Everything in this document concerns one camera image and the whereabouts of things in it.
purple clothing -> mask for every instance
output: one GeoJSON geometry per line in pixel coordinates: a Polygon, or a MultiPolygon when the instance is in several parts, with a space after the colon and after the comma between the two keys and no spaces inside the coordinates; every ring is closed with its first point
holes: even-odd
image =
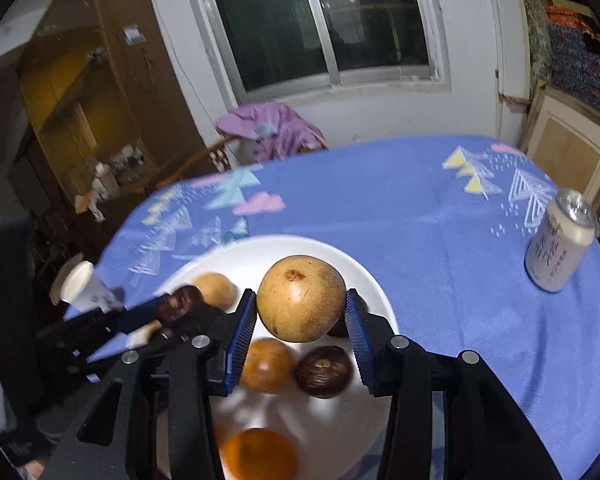
{"type": "Polygon", "coordinates": [[[216,121],[216,128],[230,135],[257,140],[256,161],[287,158],[301,148],[321,150],[321,131],[293,108],[277,102],[254,103],[231,110],[216,121]]]}

window glass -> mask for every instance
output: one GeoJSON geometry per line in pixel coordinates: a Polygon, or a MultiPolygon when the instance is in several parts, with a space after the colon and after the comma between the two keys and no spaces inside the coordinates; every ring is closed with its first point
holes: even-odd
{"type": "Polygon", "coordinates": [[[339,70],[426,65],[417,0],[320,0],[339,70]]]}
{"type": "Polygon", "coordinates": [[[246,91],[326,72],[308,0],[216,0],[246,91]]]}

printed tablecloth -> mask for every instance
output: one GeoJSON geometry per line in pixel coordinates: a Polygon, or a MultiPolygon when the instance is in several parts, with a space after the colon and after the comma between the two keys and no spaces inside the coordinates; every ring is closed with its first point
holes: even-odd
{"type": "MultiPolygon", "coordinates": [[[[523,257],[554,193],[531,161],[487,137],[361,144],[161,190],[96,270],[133,306],[218,244],[265,234],[331,244],[378,280],[403,334],[433,352],[480,352],[576,480],[600,452],[600,245],[563,291],[530,282],[523,257]]],[[[92,358],[125,344],[118,335],[92,358]]],[[[380,449],[347,478],[375,478],[380,449]]]]}

chair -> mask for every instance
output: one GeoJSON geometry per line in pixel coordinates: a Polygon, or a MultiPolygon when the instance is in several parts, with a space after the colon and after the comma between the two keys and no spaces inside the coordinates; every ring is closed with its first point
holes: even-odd
{"type": "Polygon", "coordinates": [[[160,189],[174,182],[184,180],[184,173],[191,168],[193,165],[204,161],[205,159],[211,162],[218,171],[227,171],[231,169],[231,163],[226,155],[225,149],[229,142],[237,139],[236,136],[229,136],[220,131],[218,134],[222,137],[221,140],[209,146],[202,152],[197,152],[193,156],[189,157],[183,164],[181,164],[173,173],[170,173],[168,177],[159,180],[155,184],[155,189],[160,189]]]}

window frame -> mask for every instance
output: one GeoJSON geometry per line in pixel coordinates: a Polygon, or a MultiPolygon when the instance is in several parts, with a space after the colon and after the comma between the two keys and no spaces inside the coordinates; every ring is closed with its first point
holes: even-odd
{"type": "MultiPolygon", "coordinates": [[[[234,92],[235,99],[239,105],[244,105],[249,102],[264,101],[272,98],[285,98],[294,94],[325,89],[341,89],[369,83],[405,82],[428,86],[431,84],[450,85],[448,51],[446,49],[446,37],[440,3],[438,0],[416,1],[427,43],[428,66],[380,66],[355,70],[339,70],[329,36],[327,21],[322,12],[322,4],[320,0],[308,0],[318,31],[318,38],[320,39],[320,46],[324,54],[327,72],[275,83],[248,92],[244,88],[216,0],[200,0],[200,4],[206,11],[205,14],[208,20],[206,22],[210,28],[210,36],[216,42],[215,45],[205,45],[206,50],[209,51],[210,47],[212,49],[213,46],[217,48],[218,54],[224,63],[224,70],[228,77],[228,83],[234,92]]],[[[209,58],[212,63],[218,62],[217,56],[209,56],[209,58]]],[[[215,69],[215,72],[222,72],[220,67],[215,67],[215,69]]]]}

